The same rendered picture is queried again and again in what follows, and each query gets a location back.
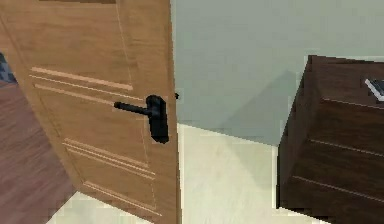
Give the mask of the white and grey flat object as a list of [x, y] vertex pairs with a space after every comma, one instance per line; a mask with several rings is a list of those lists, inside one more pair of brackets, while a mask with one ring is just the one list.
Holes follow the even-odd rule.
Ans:
[[366, 79], [365, 84], [380, 102], [384, 102], [384, 80]]

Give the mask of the light brown wooden door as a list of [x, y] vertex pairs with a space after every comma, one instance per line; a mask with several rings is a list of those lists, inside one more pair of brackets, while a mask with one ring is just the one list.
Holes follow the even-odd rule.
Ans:
[[[170, 0], [0, 0], [0, 51], [72, 183], [153, 224], [181, 224]], [[166, 102], [169, 141], [116, 109]]]

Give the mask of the blue grey patterned object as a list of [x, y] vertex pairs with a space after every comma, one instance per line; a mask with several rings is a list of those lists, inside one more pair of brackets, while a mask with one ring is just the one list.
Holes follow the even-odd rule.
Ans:
[[16, 83], [17, 80], [10, 69], [4, 55], [0, 53], [0, 80], [8, 83]]

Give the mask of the dark brown chest of drawers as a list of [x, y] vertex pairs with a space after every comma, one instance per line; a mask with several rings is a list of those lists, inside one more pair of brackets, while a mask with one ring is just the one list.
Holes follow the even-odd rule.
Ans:
[[310, 55], [278, 147], [276, 206], [330, 224], [384, 224], [384, 62]]

